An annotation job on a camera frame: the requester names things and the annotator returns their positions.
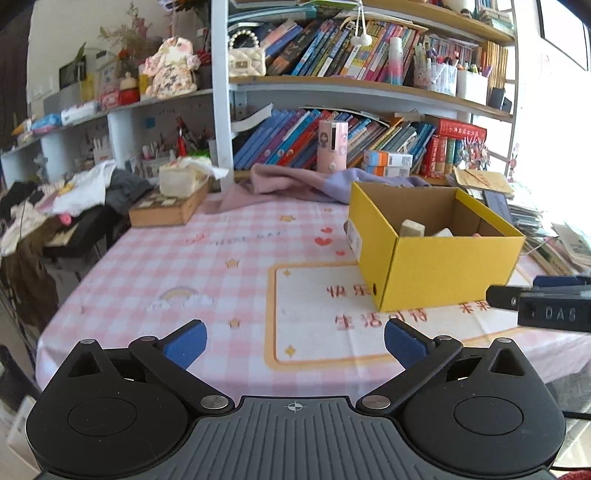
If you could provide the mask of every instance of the storage box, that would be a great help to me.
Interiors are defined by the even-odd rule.
[[[426,236],[399,237],[406,219]],[[446,227],[454,237],[431,236]],[[463,190],[378,183],[353,185],[347,237],[380,312],[482,300],[509,280],[524,243]]]
[[[185,225],[207,196],[211,179],[206,179],[185,199],[170,198],[154,190],[129,211],[132,227]]]
[[[486,105],[488,94],[488,77],[468,70],[458,70],[457,93],[458,98],[470,100],[471,102]]]

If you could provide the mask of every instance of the pink checkered tablecloth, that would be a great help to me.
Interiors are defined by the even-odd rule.
[[[343,231],[347,211],[284,200],[219,215],[198,212],[179,228],[130,230],[43,333],[37,381],[44,388],[83,338],[103,348],[126,347],[199,318],[207,326],[207,348],[189,371],[235,401],[242,395],[349,395],[355,401],[402,366],[385,352],[384,318],[371,312],[359,285]],[[336,273],[333,264],[341,265]],[[519,270],[524,277],[538,273],[526,258]],[[333,287],[331,275],[349,277]],[[340,301],[339,292],[348,293],[347,308],[358,317],[339,314],[330,303]],[[514,313],[490,310],[485,302],[399,313],[426,335],[465,331],[473,339],[467,345],[486,346],[505,332],[544,381],[578,372],[591,359],[591,335],[518,329]],[[319,338],[316,327],[325,332]]]

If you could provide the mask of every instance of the pink cloth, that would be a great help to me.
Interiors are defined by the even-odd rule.
[[[222,213],[229,210],[291,197],[309,202],[334,201],[321,193],[327,173],[277,165],[253,165],[250,181],[234,184],[222,199],[206,199],[203,211]]]
[[[206,200],[204,211],[222,213],[281,197],[348,205],[351,185],[358,181],[385,183],[395,187],[430,186],[418,177],[378,177],[359,168],[347,168],[329,174],[302,168],[256,164],[251,168],[250,181],[233,185],[222,200]]]

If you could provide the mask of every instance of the bookshelf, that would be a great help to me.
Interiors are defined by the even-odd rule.
[[[390,85],[389,83],[367,82],[364,80],[340,77],[298,77],[291,75],[277,77],[242,77],[231,78],[230,86],[234,87],[237,92],[254,92],[257,90],[263,90],[266,92],[280,92],[287,90],[297,90],[300,92],[324,91],[337,94],[366,95],[376,99],[397,98],[434,105],[456,112],[467,112],[474,115],[486,116],[502,122],[511,122],[512,119],[510,113],[461,98],[445,95],[444,93],[431,92],[429,90],[421,90],[401,85]]]
[[[295,2],[276,0],[232,0],[232,3],[237,8],[253,8],[255,6],[260,8],[295,4]],[[407,20],[413,20],[427,27],[448,30],[451,33],[467,36],[474,40],[490,40],[502,45],[514,42],[514,38],[511,35],[477,20],[466,18],[447,8],[413,0],[364,0],[363,4],[368,10],[378,9],[386,14],[407,17]]]
[[[343,9],[355,9],[356,1],[335,0]],[[437,92],[387,83],[368,82],[344,77],[316,76],[265,76],[230,78],[228,72],[227,35],[229,13],[250,11],[267,7],[293,6],[296,0],[221,0],[212,2],[212,67],[213,109],[216,131],[216,156],[219,165],[228,168],[231,174],[222,181],[222,190],[248,172],[234,172],[231,119],[243,119],[270,102],[278,109],[293,110],[310,105],[330,108],[367,110],[387,116],[392,112],[418,109],[445,118],[457,118],[472,123],[472,115],[490,118],[496,122],[511,124],[509,152],[515,142],[519,84],[519,54],[517,49],[517,22],[515,35],[508,35],[484,23],[464,17],[451,10],[413,0],[363,0],[366,10],[391,15],[428,27],[438,34],[445,32],[451,37],[470,40],[474,43],[491,41],[502,46],[515,45],[515,109],[510,114],[486,105]],[[493,155],[507,163],[508,157]]]

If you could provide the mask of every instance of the shelf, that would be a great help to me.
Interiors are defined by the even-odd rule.
[[[413,17],[411,20],[418,22],[423,20],[423,23],[425,23],[424,20],[427,20],[429,23],[435,24],[432,26],[438,28],[450,27],[459,32],[465,32],[476,38],[490,40],[498,44],[511,44],[515,41],[511,35],[505,32],[436,5],[411,0],[365,0],[363,4],[366,8],[379,8],[397,12]]]
[[[286,4],[293,5],[295,3],[278,2],[276,0],[232,1],[238,8],[252,8],[255,5],[257,8],[276,7]],[[431,26],[441,30],[450,30],[451,33],[465,33],[473,40],[490,40],[499,44],[511,44],[515,41],[511,35],[492,28],[478,20],[467,18],[447,8],[437,7],[427,3],[412,0],[365,0],[363,4],[366,8],[384,10],[386,13],[392,13],[394,16],[409,17],[407,20],[424,24],[427,27]]]
[[[376,98],[411,100],[457,112],[473,113],[474,115],[485,116],[502,122],[511,122],[513,119],[510,113],[503,112],[502,110],[439,92],[429,92],[428,90],[390,85],[389,83],[367,82],[365,80],[342,77],[323,78],[291,75],[279,77],[240,77],[231,78],[230,87],[234,87],[238,92],[296,90],[300,92],[316,91],[368,95]]]

